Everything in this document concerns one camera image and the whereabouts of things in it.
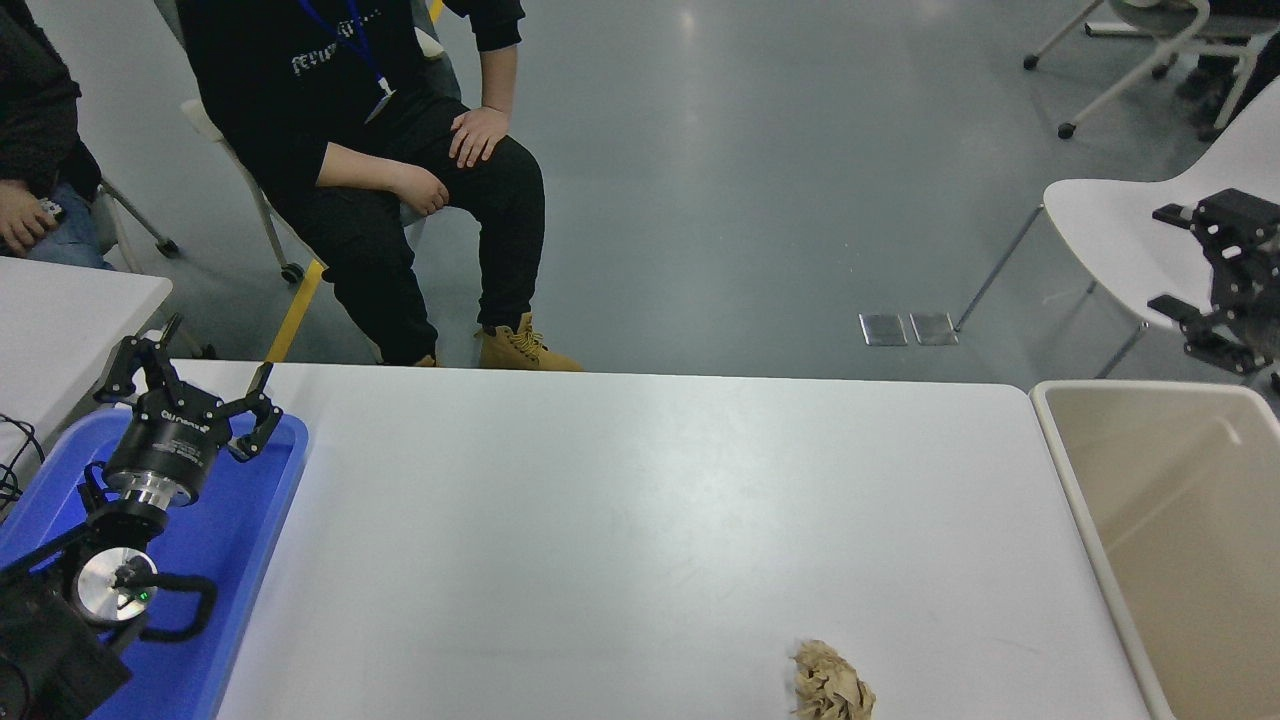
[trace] black cable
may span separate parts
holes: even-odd
[[[18,682],[22,683],[22,714],[18,715],[18,720],[27,720],[31,716],[31,705],[36,701],[35,696],[31,694],[31,680],[27,678],[27,671],[4,651],[0,651],[0,661],[6,662],[18,674]]]
[[[0,462],[0,510],[4,510],[10,503],[18,502],[18,500],[22,498],[22,488],[18,486],[18,474],[14,471],[18,461],[28,448],[35,447],[36,455],[40,457],[40,461],[44,462],[45,448],[40,445],[40,441],[36,439],[36,428],[31,423],[15,420],[4,413],[0,413],[0,423],[6,423],[18,428],[18,432],[26,437],[23,443],[18,447],[18,451],[9,459],[9,462]]]
[[[40,461],[41,462],[45,461],[45,448],[41,447],[40,441],[36,439],[36,427],[35,425],[32,425],[31,423],[28,423],[26,420],[14,420],[13,418],[5,415],[4,413],[0,413],[0,423],[9,423],[10,425],[18,428],[18,430],[22,434],[27,436],[27,442],[22,443],[22,447],[18,448],[18,454],[19,455],[24,450],[27,450],[28,447],[35,446],[36,447],[36,455],[40,456]]]

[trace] blue tray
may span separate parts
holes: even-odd
[[[72,425],[0,527],[0,565],[84,520],[76,486],[83,468],[115,450],[129,410],[100,410]],[[252,418],[232,420],[236,434]],[[134,642],[124,652],[133,679],[92,715],[93,720],[211,720],[230,678],[232,662],[293,492],[302,475],[307,429],[284,415],[262,454],[241,464],[223,451],[200,501],[169,509],[169,528],[147,553],[164,573],[204,575],[218,583],[209,628],[177,644]],[[195,600],[160,592],[151,626],[178,629],[195,612]]]

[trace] shoelace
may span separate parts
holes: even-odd
[[[543,345],[543,333],[535,333],[532,328],[521,334],[512,334],[511,343],[530,359],[536,359],[538,351],[545,348]]]

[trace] blue lanyard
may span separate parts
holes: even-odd
[[[320,27],[329,31],[329,33],[333,35],[343,47],[358,55],[360,59],[369,65],[369,69],[374,70],[374,74],[378,76],[378,86],[383,88],[383,94],[390,96],[390,83],[387,82],[387,76],[383,74],[383,70],[378,67],[378,60],[374,59],[374,50],[372,46],[369,45],[369,37],[365,36],[365,23],[360,19],[360,8],[356,6],[356,0],[347,0],[347,8],[351,10],[351,23],[356,26],[356,35],[360,38],[360,45],[356,45],[351,40],[343,37],[343,35],[338,32],[338,28],[321,18],[320,13],[317,13],[315,6],[311,5],[311,0],[298,0],[298,5],[302,5],[302,9],[311,15],[311,19]]]

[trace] yellow floor line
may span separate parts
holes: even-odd
[[[440,13],[444,10],[444,0],[434,0],[431,3],[431,22],[440,19]],[[289,311],[284,314],[284,322],[280,323],[280,329],[275,333],[275,340],[271,341],[271,350],[266,351],[268,363],[283,363],[289,355],[289,347],[293,346],[293,338],[298,336],[298,328],[302,327],[302,319],[306,318],[307,310],[311,307],[311,299],[316,295],[316,287],[320,286],[320,273],[324,268],[319,261],[312,260],[311,266],[307,268],[307,274],[302,278],[302,284],[298,286],[297,295],[293,296],[293,304],[289,305]]]

